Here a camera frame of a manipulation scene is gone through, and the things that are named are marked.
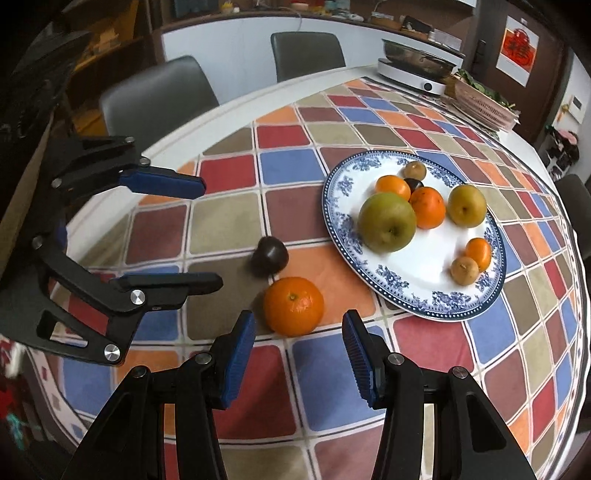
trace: chair backrest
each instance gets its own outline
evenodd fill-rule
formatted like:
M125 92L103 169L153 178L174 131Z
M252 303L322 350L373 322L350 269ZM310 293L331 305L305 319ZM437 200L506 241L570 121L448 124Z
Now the chair backrest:
M277 32L271 35L277 81L345 66L339 39L332 33Z
M134 137L138 152L218 105L203 70L189 56L133 75L100 97L109 134Z

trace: door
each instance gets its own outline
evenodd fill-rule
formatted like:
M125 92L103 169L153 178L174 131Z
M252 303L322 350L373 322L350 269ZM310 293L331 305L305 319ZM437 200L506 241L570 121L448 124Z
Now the door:
M507 16L526 26L539 37L535 60L525 86L496 66L505 35ZM521 111L521 115L514 130L532 144L544 128L557 93L564 70L566 45L538 21L506 0L481 0L476 38L479 45L471 73L476 80L496 90L516 105L515 108Z

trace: wicker basket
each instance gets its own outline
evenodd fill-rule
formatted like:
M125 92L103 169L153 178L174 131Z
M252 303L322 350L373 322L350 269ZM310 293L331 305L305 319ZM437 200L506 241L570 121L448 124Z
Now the wicker basket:
M513 129L518 115L487 97L466 82L456 82L456 100L462 110L484 124L506 132Z

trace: checkered tablecloth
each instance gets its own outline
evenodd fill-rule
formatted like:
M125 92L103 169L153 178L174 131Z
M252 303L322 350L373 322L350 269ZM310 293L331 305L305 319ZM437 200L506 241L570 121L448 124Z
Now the checkered tablecloth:
M376 296L341 259L324 226L322 184L341 160L373 148L429 158L484 193L508 264L503 292L486 313L459 323L417 318ZM584 282L560 201L519 159L424 99L358 79L254 119L196 151L180 171L204 177L207 195L194 202L145 197L82 263L103 279L214 271L225 286L191 298L180 312L147 314L119 368L49 358L60 391L86 424L132 366L176 367L250 308L258 336L240 396L215 415L230 480L370 478L384 412L360 398L343 346L342 315L357 309L371 332L419 366L466 367L538 477L554 473L582 402L589 354ZM98 207L88 221L101 215L108 212ZM264 325L260 300L269 282L245 268L261 235L288 246L280 277L306 277L322 291L326 312L314 333L284 339ZM104 331L104 318L78 299L60 302ZM173 480L170 406L165 434ZM429 479L430 406L425 439L421 477Z

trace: table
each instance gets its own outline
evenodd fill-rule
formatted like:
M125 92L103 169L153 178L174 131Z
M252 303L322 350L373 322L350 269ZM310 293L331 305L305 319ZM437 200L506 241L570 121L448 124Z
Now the table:
M590 323L582 262L561 201L533 148L515 134L501 136L504 148L435 104L377 80L371 67L338 69L222 105L145 152L157 166L203 176L204 198L145 196L138 203L115 189L81 210L69 225L69 255L101 278L216 271L225 286L190 299L179 314L147 314L118 368L49 357L76 416L90 423L134 365L176 367L207 350L250 307L258 336L241 393L215 415L229 478L370 478L384 412L360 398L343 347L340 319L355 308L370 331L419 366L466 367L538 477L557 475L585 395ZM459 323L411 316L371 292L329 241L323 180L340 160L374 147L427 157L483 191L508 262L503 293L485 314ZM261 322L268 282L252 278L245 263L265 234L290 250L280 277L307 277L324 294L326 312L311 335L284 339ZM58 291L56 301L104 329L104 319L77 299ZM432 464L433 408L426 406L422 479L431 477Z

